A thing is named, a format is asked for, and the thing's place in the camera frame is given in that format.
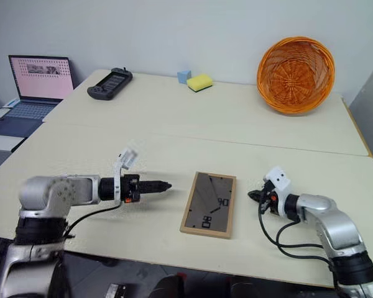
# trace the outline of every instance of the wooden frame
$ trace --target wooden frame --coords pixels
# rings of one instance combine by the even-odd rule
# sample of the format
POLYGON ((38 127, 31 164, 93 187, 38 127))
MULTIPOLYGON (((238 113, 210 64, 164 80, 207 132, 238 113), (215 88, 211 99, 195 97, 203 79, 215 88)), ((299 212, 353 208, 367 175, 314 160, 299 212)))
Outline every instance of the wooden frame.
POLYGON ((226 232, 218 232, 218 231, 211 231, 206 230, 202 228, 190 228, 186 227, 185 223, 187 222, 187 217, 189 213, 189 209, 192 203, 192 197, 195 193, 196 189, 196 179, 198 175, 203 172, 196 172, 195 178, 193 179, 191 192, 189 194, 188 202, 185 207, 184 216, 182 218, 180 231, 183 233, 188 234, 194 234, 194 235, 202 235, 202 236, 209 236, 209 237, 217 237, 217 238, 224 238, 224 239, 230 239, 231 238, 231 232, 232 232, 232 224, 233 224, 233 213, 234 213, 234 202, 235 202, 235 187, 236 187, 236 177, 235 176, 226 176, 226 175, 220 175, 220 174, 212 174, 212 173, 204 173, 212 177, 219 177, 219 178, 227 178, 232 179, 232 193, 231 193, 231 203, 229 205, 228 209, 228 222, 226 226, 226 232))

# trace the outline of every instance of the white table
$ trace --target white table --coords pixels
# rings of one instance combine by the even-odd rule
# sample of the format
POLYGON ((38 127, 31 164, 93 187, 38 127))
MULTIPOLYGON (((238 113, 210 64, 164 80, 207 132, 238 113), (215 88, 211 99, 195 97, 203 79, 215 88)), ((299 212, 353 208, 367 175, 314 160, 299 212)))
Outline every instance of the white table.
MULTIPOLYGON (((113 163, 130 139, 140 144, 141 157, 132 172, 141 179, 173 184, 162 194, 144 195, 138 204, 94 215, 74 230, 66 249, 148 263, 331 286, 331 275, 319 261, 282 255, 260 230, 257 203, 247 192, 262 185, 271 167, 280 165, 296 194, 322 194, 359 227, 373 260, 373 159, 365 156, 320 153, 164 135, 133 134, 116 127, 43 124, 0 167, 0 237, 12 238, 18 220, 17 194, 26 178, 35 175, 113 175, 113 163), (237 177, 233 234, 230 240, 179 232, 195 171, 237 177)), ((99 206, 74 207, 78 217, 99 206)), ((271 235, 285 224, 264 216, 271 235)), ((285 243, 317 242, 304 225, 285 231, 285 243)), ((301 253, 306 250, 295 250, 301 253)), ((309 250, 309 253, 320 253, 309 250)))
POLYGON ((252 85, 214 83, 194 93, 176 78, 136 73, 112 101, 89 97, 87 88, 108 73, 95 71, 44 121, 368 155, 337 94, 307 115, 285 116, 272 110, 252 85))

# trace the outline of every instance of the clock numeral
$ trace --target clock numeral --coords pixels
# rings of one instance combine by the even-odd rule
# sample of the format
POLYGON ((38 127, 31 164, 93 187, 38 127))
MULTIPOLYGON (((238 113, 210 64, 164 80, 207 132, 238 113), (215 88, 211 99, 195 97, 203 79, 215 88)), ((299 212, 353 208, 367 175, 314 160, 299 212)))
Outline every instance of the clock numeral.
POLYGON ((222 199, 222 198, 218 198, 218 202, 219 202, 219 205, 220 206, 228 206, 229 205, 229 199, 222 199))
POLYGON ((211 225, 211 216, 203 216, 203 221, 201 223, 202 228, 210 228, 211 225))

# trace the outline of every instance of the gray floor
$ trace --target gray floor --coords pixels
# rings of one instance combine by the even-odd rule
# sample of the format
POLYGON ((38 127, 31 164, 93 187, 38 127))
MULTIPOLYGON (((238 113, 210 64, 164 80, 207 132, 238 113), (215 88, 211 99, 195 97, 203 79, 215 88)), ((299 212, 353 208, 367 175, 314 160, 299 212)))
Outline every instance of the gray floor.
MULTIPOLYGON (((126 284, 127 298, 148 297, 158 281, 170 274, 182 273, 185 277, 186 298, 226 298, 230 276, 220 273, 161 266, 135 261, 113 260, 108 267, 89 258, 65 255, 68 277, 75 298, 105 297, 111 283, 126 284)), ((251 279, 261 297, 337 297, 333 291, 286 282, 251 279)))

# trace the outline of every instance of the light blue cube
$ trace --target light blue cube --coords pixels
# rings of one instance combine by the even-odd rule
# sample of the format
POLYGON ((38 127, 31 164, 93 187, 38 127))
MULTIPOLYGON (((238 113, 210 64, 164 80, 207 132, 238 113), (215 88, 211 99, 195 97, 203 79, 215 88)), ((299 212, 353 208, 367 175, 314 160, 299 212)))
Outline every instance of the light blue cube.
POLYGON ((190 70, 179 71, 177 73, 177 78, 178 78, 179 83, 186 84, 187 79, 191 78, 191 71, 190 70))

